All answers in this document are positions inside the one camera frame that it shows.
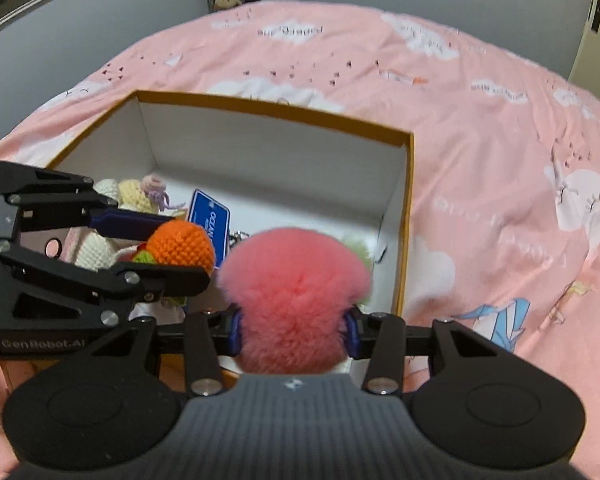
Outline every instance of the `green crocheted leaf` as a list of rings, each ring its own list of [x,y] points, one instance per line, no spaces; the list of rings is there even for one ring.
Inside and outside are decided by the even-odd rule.
[[[168,306],[187,306],[187,298],[184,296],[175,296],[173,298],[162,298]]]
[[[155,264],[155,259],[149,251],[139,251],[131,261],[137,264]]]

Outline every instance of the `cloud print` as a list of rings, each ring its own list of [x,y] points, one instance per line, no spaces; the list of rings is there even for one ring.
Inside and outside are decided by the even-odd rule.
[[[584,227],[589,256],[594,256],[600,245],[600,174],[576,170],[563,176],[558,163],[544,168],[544,174],[554,181],[558,227],[569,232]]]
[[[262,38],[271,38],[272,40],[301,44],[309,41],[316,34],[321,34],[322,32],[323,28],[321,25],[312,25],[310,23],[303,24],[294,21],[261,28],[258,31],[258,36]]]
[[[411,50],[445,61],[460,56],[457,50],[447,46],[448,42],[430,28],[394,14],[383,14],[381,19],[389,23],[397,34],[400,34]]]
[[[591,111],[591,109],[582,102],[582,100],[578,97],[576,92],[573,90],[567,90],[565,88],[558,88],[554,92],[554,99],[565,108],[569,106],[579,106],[580,111],[582,112],[582,116],[585,119],[596,119],[597,117]]]
[[[262,77],[250,77],[242,81],[227,80],[216,83],[207,91],[209,94],[243,97],[304,106],[325,112],[339,113],[344,107],[325,98],[313,88],[298,88],[289,84],[276,85]]]
[[[430,251],[426,240],[415,236],[409,240],[406,300],[408,316],[433,298],[451,293],[456,282],[456,264],[442,251]]]
[[[521,105],[528,103],[529,99],[524,92],[516,92],[504,86],[498,85],[490,79],[477,79],[471,83],[471,90],[482,90],[488,96],[504,97],[512,104]]]
[[[68,101],[85,99],[89,96],[93,96],[94,94],[99,94],[100,92],[105,91],[106,89],[110,88],[110,86],[111,83],[109,82],[97,83],[87,79],[81,83],[78,83],[73,88],[69,88],[61,94],[58,94],[56,97],[49,99],[49,101],[44,103],[40,108],[38,108],[37,111],[45,112]]]

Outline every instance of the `orange crocheted toy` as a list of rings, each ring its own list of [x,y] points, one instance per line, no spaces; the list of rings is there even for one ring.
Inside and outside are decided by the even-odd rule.
[[[170,220],[158,227],[145,249],[161,265],[197,266],[211,274],[216,254],[203,227],[184,220]]]

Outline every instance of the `cardboard box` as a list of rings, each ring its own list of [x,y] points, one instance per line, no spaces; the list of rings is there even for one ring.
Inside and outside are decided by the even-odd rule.
[[[287,104],[137,91],[83,131],[51,167],[96,181],[154,172],[167,183],[172,203],[189,203],[201,189],[230,209],[232,230],[252,235],[296,226],[366,240],[376,250],[366,309],[401,314],[410,133]],[[49,239],[65,235],[25,234],[22,243],[43,252]],[[192,306],[225,305],[212,282]],[[221,363],[235,380],[240,370],[233,360]],[[182,361],[174,357],[171,365],[177,369]],[[346,362],[339,369],[359,383],[365,365]]]

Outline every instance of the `keychain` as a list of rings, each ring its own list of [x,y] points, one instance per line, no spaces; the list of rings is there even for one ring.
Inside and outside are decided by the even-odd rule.
[[[229,250],[233,249],[238,243],[249,238],[250,235],[243,231],[234,231],[229,234]]]

